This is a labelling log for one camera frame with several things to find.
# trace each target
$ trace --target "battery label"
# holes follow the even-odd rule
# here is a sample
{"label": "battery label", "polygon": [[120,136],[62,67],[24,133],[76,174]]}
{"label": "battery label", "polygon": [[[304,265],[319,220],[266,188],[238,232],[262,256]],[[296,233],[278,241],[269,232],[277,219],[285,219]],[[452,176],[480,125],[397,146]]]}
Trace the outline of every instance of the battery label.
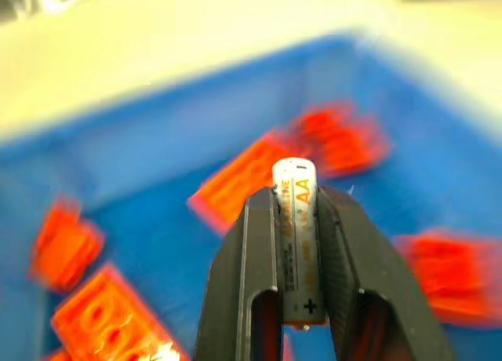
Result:
{"label": "battery label", "polygon": [[272,173],[281,209],[284,323],[324,323],[326,310],[319,282],[315,228],[315,166],[306,159],[282,159],[275,163]]}

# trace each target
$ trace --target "blue bin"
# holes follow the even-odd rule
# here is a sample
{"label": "blue bin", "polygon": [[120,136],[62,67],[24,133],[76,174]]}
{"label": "blue bin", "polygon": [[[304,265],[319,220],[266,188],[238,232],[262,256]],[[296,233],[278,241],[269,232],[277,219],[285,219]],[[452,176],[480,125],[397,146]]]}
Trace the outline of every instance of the blue bin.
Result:
{"label": "blue bin", "polygon": [[[376,169],[325,182],[353,188],[385,235],[437,225],[502,234],[500,150],[379,51],[353,35],[324,37],[3,145],[0,359],[32,361],[59,346],[49,319],[62,297],[26,274],[38,226],[61,192],[106,233],[93,269],[112,260],[191,351],[221,240],[186,199],[272,126],[329,100],[373,113],[394,143]],[[460,360],[502,359],[502,331],[447,333]],[[334,359],[326,328],[290,335],[297,360]]]}

